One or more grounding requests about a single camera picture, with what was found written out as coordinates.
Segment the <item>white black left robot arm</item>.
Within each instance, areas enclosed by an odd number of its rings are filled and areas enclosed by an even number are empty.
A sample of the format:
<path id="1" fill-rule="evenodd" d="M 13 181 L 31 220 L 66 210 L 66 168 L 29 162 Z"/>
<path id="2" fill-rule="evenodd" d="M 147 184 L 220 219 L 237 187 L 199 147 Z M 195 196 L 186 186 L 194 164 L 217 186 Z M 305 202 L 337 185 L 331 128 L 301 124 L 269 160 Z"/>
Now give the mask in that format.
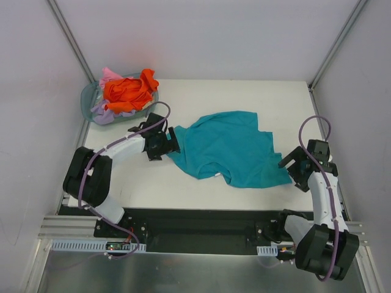
<path id="1" fill-rule="evenodd" d="M 136 154 L 146 153 L 149 161 L 180 152 L 174 128 L 131 128 L 121 139 L 100 150 L 76 149 L 63 181 L 63 191 L 77 199 L 81 208 L 91 208 L 109 221 L 108 230 L 115 237 L 128 233 L 125 210 L 110 195 L 112 169 Z"/>

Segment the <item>teal t shirt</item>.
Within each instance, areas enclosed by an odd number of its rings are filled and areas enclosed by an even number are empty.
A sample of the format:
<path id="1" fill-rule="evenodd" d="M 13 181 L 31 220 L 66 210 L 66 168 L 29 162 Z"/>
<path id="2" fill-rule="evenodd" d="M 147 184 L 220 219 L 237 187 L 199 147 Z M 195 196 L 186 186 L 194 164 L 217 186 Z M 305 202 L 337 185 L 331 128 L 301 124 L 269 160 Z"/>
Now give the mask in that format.
<path id="1" fill-rule="evenodd" d="M 273 133 L 259 131 L 255 112 L 211 114 L 174 132 L 180 150 L 168 157 L 196 179 L 221 174 L 229 186 L 255 189 L 292 182 L 286 168 L 278 166 L 282 155 L 274 150 Z"/>

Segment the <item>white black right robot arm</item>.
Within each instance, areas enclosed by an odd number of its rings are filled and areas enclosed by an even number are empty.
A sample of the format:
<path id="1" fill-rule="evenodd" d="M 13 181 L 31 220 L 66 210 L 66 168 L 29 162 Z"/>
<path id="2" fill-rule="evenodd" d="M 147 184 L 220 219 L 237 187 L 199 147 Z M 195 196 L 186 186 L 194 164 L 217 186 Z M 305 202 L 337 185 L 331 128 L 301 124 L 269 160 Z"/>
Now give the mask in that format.
<path id="1" fill-rule="evenodd" d="M 295 244 L 298 269 L 341 281 L 359 248 L 359 238 L 344 221 L 337 195 L 338 170 L 329 157 L 328 143 L 309 140 L 307 148 L 298 146 L 279 162 L 298 189 L 311 193 L 313 223 L 301 212 L 284 209 L 274 232 L 278 241 L 291 239 Z"/>

